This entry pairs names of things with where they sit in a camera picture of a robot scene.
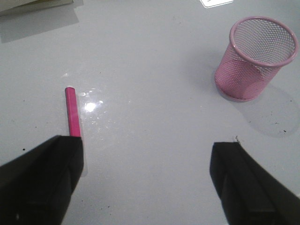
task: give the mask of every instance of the cup rim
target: cup rim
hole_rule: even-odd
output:
[[[293,38],[293,41],[295,43],[295,49],[293,51],[293,53],[291,54],[291,56],[284,60],[284,61],[281,61],[281,62],[277,62],[277,63],[267,63],[267,62],[260,62],[258,60],[254,60],[252,58],[250,58],[249,56],[247,56],[245,53],[243,53],[236,45],[235,41],[234,41],[234,33],[238,27],[238,25],[240,25],[241,23],[247,21],[247,20],[267,20],[267,21],[270,21],[272,23],[276,23],[277,25],[283,27],[290,35],[291,37]],[[260,67],[268,67],[268,68],[278,68],[278,67],[282,67],[282,66],[285,66],[287,64],[289,64],[291,61],[293,61],[297,54],[298,54],[298,50],[299,50],[299,43],[298,43],[298,40],[297,40],[297,37],[296,35],[294,34],[294,32],[288,27],[286,26],[285,24],[279,22],[278,20],[275,20],[275,19],[272,19],[272,18],[269,18],[269,17],[266,17],[266,16],[249,16],[249,17],[245,17],[239,21],[237,21],[233,27],[231,28],[230,30],[230,34],[229,34],[229,42],[232,46],[232,48],[235,50],[235,52],[241,57],[243,58],[244,60],[256,65],[256,66],[260,66]]]

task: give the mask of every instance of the pink mesh pencil cup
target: pink mesh pencil cup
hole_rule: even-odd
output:
[[[255,99],[281,69],[295,59],[298,41],[287,26],[264,16],[236,22],[215,73],[217,88],[234,101]]]

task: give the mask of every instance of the glossy table surface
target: glossy table surface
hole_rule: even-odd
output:
[[[221,141],[298,195],[300,57],[246,103],[220,96],[214,72],[237,20],[272,17],[300,37],[299,12],[298,0],[75,0],[0,17],[0,165],[68,135],[72,85],[85,168],[63,225],[225,225],[209,175]]]

